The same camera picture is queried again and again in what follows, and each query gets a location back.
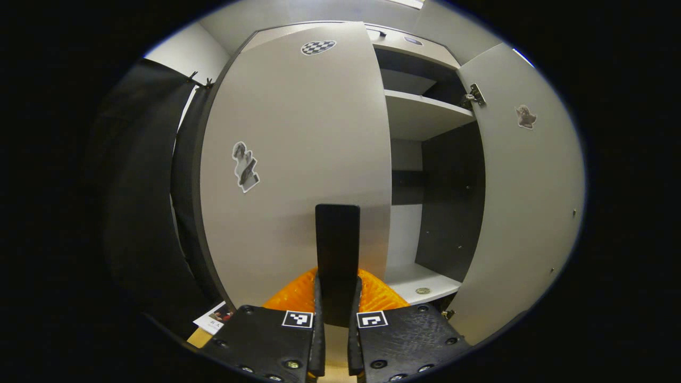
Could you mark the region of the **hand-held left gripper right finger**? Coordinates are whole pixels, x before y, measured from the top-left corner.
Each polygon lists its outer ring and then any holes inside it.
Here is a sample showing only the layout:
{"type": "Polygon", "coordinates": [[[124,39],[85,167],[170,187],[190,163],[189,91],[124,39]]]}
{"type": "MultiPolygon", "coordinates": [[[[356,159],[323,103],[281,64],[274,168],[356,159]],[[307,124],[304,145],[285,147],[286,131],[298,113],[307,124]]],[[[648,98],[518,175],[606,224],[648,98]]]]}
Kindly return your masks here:
{"type": "Polygon", "coordinates": [[[408,304],[359,270],[348,328],[348,372],[359,382],[426,382],[470,351],[440,308],[408,304]]]}

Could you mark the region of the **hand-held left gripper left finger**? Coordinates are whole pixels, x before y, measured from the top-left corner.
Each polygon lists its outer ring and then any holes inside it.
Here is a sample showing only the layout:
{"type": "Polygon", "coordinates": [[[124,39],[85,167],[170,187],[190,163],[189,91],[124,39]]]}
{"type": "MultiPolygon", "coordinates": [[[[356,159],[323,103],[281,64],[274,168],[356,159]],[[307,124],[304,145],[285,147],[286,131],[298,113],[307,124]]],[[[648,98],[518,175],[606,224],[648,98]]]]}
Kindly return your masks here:
{"type": "Polygon", "coordinates": [[[325,329],[317,270],[304,272],[262,307],[242,305],[199,353],[229,382],[316,382],[325,374],[325,329]]]}

